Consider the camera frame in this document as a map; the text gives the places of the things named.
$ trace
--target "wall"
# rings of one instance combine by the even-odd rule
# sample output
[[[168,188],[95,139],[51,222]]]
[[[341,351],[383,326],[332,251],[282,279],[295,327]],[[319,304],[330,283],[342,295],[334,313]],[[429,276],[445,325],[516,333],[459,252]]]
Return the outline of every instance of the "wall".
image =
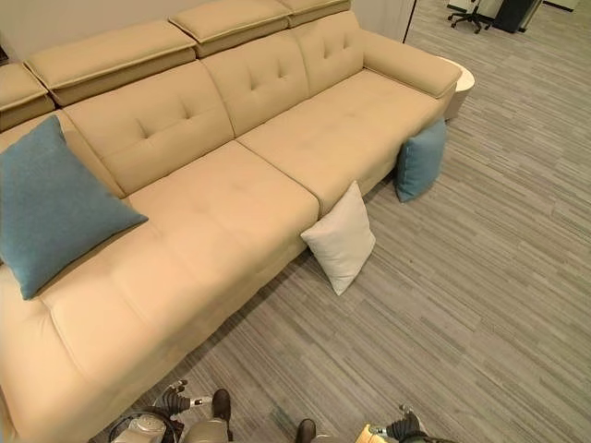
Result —
[[[401,42],[413,3],[414,0],[355,0],[352,9],[362,28]]]
[[[166,18],[208,0],[0,0],[0,45],[11,60],[93,34]]]

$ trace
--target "blue pillow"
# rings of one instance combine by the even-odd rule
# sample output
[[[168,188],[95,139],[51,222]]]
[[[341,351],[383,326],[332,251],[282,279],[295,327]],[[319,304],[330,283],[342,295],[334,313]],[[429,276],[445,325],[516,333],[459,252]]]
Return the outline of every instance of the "blue pillow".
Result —
[[[445,121],[441,118],[403,144],[394,173],[394,185],[400,201],[417,198],[439,176],[446,130]]]
[[[68,263],[146,220],[82,165],[55,115],[0,154],[0,258],[26,300]]]

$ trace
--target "sofa cushion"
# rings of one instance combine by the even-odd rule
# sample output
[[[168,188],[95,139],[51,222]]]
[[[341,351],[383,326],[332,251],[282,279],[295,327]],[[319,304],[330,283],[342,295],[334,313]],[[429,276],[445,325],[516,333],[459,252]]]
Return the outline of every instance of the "sofa cushion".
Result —
[[[195,60],[195,42],[163,20],[45,49],[25,63],[65,106]]]
[[[233,137],[200,61],[65,108],[126,195]]]
[[[376,244],[357,182],[349,186],[328,214],[302,233],[302,238],[336,294],[344,293]]]
[[[297,41],[284,30],[203,59],[241,135],[308,97]]]
[[[0,85],[0,131],[54,109],[47,89],[21,63],[0,66]]]
[[[302,49],[310,95],[318,94],[363,68],[364,40],[351,11],[292,30]]]
[[[197,54],[205,57],[286,29],[288,13],[273,0],[218,0],[170,21],[197,41]]]
[[[55,115],[0,154],[0,257],[31,299],[68,263],[146,221],[69,150]]]
[[[403,144],[394,177],[400,201],[417,198],[435,183],[440,174],[446,135],[445,120],[440,118]]]
[[[303,251],[318,215],[235,141],[129,201],[150,220],[30,302],[0,266],[0,385],[23,441],[101,431]],[[46,435],[47,421],[70,432]]]
[[[317,20],[351,8],[350,0],[279,0],[291,11],[289,27]]]
[[[363,70],[238,141],[314,194],[324,215],[354,180],[362,194],[377,184],[445,103]]]

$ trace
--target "gray striped carpet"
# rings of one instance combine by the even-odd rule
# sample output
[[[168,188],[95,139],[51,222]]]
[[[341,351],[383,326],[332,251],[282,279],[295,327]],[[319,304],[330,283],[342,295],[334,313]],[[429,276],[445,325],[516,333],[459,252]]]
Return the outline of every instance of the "gray striped carpet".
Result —
[[[306,416],[353,442],[401,402],[464,443],[591,442],[591,2],[525,34],[448,14],[419,1],[408,38],[476,76],[439,182],[367,196],[377,245],[342,297],[302,254],[135,407],[187,377],[231,391],[249,443]]]

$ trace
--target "beige sofa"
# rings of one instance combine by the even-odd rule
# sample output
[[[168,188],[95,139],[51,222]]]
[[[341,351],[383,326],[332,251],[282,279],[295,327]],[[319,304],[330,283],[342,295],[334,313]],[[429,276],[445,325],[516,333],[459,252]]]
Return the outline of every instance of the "beige sofa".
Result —
[[[0,151],[49,115],[50,94],[68,146],[150,220],[31,301],[0,265],[8,441],[100,432],[300,254],[352,181],[368,192],[443,114],[460,71],[347,8],[223,0],[172,18],[184,31],[154,22],[11,67]]]

